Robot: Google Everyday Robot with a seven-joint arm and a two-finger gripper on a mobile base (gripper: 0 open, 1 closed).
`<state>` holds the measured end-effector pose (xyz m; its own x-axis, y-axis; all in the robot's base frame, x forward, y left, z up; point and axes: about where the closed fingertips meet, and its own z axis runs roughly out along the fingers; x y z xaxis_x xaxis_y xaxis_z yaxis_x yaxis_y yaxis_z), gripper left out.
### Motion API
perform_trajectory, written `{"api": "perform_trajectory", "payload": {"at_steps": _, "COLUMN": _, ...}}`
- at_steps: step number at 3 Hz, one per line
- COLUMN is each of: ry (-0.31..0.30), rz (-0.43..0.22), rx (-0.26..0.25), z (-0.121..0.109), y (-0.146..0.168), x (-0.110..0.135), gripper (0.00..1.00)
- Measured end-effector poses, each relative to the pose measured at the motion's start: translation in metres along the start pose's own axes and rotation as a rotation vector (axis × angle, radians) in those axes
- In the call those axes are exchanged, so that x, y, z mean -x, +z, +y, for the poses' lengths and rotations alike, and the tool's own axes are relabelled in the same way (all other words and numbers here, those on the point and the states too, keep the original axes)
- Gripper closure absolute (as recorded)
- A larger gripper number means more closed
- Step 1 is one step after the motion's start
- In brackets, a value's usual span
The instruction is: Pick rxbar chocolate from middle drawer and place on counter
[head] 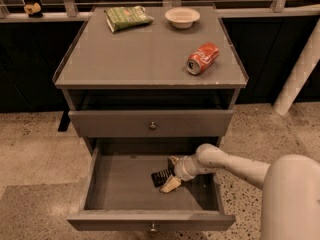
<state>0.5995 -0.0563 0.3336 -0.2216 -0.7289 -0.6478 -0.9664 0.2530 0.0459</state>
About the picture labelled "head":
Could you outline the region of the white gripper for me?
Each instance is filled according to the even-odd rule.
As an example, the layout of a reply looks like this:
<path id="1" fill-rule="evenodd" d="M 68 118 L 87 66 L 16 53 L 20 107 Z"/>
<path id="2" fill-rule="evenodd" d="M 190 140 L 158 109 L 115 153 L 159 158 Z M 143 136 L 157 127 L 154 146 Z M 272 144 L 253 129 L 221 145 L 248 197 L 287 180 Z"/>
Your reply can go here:
<path id="1" fill-rule="evenodd" d="M 168 157 L 168 166 L 174 167 L 175 176 L 170 175 L 165 184 L 160 188 L 161 193 L 170 193 L 181 185 L 181 181 L 193 180 L 196 174 L 195 158 L 193 156 Z"/>

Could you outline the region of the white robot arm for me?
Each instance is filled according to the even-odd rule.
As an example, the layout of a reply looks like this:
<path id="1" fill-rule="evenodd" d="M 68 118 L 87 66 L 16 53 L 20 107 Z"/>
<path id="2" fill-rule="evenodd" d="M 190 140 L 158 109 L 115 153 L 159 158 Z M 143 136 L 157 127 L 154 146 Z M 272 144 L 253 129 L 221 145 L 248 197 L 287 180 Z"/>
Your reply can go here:
<path id="1" fill-rule="evenodd" d="M 169 161 L 174 173 L 161 192 L 221 168 L 262 191 L 260 240 L 320 240 L 319 162 L 289 154 L 268 164 L 227 154 L 211 144 Z"/>

